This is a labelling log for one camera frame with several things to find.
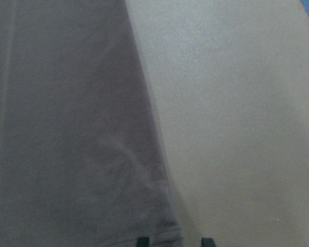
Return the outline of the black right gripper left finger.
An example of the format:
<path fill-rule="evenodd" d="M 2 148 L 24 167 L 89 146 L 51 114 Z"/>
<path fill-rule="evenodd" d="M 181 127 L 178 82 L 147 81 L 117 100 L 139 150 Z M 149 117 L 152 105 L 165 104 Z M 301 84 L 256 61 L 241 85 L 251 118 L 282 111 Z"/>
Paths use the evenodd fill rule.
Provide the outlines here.
<path fill-rule="evenodd" d="M 150 239 L 149 237 L 139 237 L 136 242 L 136 247 L 149 247 Z"/>

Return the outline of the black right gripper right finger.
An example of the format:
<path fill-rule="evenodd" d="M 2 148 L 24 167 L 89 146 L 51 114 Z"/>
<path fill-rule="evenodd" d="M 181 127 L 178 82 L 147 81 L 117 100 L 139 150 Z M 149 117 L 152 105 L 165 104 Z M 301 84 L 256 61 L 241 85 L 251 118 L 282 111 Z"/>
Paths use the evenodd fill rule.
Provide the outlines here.
<path fill-rule="evenodd" d="M 201 238 L 201 247 L 216 247 L 213 238 Z"/>

